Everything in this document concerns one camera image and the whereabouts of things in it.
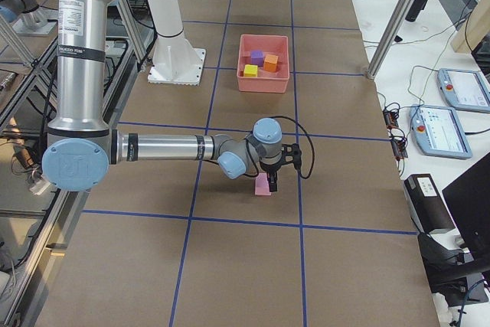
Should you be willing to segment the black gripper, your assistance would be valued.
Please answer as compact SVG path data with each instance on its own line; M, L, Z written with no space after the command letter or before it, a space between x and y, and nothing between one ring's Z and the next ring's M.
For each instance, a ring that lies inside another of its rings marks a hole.
M282 167L281 161L274 162L272 164L260 161L261 169L267 174L267 181L270 192L277 191L277 172Z

